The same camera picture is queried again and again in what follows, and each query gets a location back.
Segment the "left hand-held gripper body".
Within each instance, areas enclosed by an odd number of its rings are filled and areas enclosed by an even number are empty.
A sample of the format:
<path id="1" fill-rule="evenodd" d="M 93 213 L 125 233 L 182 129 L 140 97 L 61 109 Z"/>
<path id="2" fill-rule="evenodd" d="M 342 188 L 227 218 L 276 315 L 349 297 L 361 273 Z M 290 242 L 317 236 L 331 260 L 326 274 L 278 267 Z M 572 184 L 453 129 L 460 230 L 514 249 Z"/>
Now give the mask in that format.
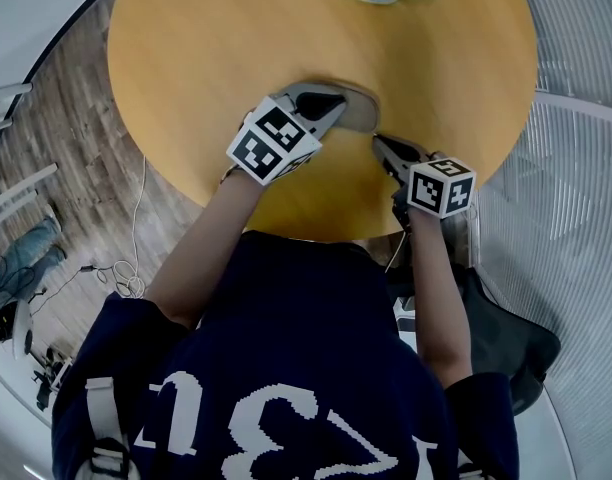
<path id="1" fill-rule="evenodd" d="M 244 119 L 227 156 L 262 186 L 307 162 L 322 144 L 274 99 L 266 96 Z"/>

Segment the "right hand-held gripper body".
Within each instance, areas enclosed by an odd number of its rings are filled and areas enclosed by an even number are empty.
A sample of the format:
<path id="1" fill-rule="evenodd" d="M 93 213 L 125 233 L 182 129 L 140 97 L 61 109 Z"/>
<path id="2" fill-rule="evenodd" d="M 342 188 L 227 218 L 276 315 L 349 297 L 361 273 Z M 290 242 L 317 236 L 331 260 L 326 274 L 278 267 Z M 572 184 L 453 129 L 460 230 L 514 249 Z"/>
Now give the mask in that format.
<path id="1" fill-rule="evenodd" d="M 437 218 L 469 209 L 476 188 L 476 172 L 449 157 L 413 164 L 403 187 L 393 196 L 394 209 L 416 208 Z"/>

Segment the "grey-brown fabric pouch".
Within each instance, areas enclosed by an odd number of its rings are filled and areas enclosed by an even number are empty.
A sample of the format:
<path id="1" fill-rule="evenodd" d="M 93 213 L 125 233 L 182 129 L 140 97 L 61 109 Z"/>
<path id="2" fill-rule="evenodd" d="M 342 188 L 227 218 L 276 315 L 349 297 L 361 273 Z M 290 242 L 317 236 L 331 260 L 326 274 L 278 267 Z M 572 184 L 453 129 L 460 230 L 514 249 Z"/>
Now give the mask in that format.
<path id="1" fill-rule="evenodd" d="M 358 133 L 372 134 L 380 121 L 379 100 L 370 90 L 347 83 L 332 83 L 331 87 L 345 98 L 346 107 L 334 126 Z"/>

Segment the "person's left forearm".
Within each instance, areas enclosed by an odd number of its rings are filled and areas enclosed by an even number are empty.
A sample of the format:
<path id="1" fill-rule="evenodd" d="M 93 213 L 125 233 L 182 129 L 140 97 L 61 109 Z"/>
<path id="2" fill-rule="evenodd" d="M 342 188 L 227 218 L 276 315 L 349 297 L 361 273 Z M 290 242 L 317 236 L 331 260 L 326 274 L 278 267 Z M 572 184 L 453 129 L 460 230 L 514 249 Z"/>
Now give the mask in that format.
<path id="1" fill-rule="evenodd" d="M 265 187 L 234 170 L 156 273 L 144 298 L 194 329 L 217 288 Z"/>

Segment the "person's right forearm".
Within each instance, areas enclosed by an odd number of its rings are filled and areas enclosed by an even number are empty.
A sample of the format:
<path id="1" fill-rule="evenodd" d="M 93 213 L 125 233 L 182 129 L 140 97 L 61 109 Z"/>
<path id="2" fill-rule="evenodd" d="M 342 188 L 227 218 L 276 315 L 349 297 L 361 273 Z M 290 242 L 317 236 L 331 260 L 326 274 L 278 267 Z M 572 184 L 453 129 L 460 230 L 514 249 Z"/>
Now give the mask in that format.
<path id="1" fill-rule="evenodd" d="M 445 388 L 471 376 L 471 333 L 438 218 L 408 210 L 417 353 Z"/>

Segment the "black mesh office chair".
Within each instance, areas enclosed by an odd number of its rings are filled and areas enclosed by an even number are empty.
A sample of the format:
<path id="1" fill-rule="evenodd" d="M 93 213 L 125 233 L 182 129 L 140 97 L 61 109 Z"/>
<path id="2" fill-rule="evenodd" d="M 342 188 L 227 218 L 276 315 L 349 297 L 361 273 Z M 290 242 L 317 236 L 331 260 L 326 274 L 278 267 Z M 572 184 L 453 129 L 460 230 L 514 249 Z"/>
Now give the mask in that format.
<path id="1" fill-rule="evenodd" d="M 510 419 L 540 397 L 560 340 L 493 302 L 475 269 L 454 264 L 452 273 L 468 319 L 475 378 L 449 391 L 473 411 Z"/>

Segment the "navy printed sweatshirt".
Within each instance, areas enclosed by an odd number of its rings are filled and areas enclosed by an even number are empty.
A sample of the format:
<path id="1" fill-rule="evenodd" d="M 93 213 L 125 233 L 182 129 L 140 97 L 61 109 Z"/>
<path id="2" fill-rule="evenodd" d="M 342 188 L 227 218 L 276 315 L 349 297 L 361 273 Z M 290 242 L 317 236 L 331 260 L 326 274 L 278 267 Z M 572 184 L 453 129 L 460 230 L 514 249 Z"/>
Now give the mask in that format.
<path id="1" fill-rule="evenodd" d="M 473 411 L 399 337 L 355 245 L 244 234 L 196 329 L 106 298 L 53 407 L 55 480 L 118 414 L 142 480 L 519 480 L 514 418 Z"/>

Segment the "grey office chair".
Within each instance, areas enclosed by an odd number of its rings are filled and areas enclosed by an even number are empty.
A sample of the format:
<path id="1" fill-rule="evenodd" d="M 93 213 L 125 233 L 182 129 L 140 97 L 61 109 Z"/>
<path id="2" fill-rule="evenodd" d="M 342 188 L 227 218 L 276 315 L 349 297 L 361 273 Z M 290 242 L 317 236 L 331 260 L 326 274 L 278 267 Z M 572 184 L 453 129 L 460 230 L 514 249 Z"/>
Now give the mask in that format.
<path id="1" fill-rule="evenodd" d="M 32 316 L 29 304 L 24 300 L 17 302 L 12 330 L 12 353 L 20 360 L 31 351 L 33 342 Z"/>

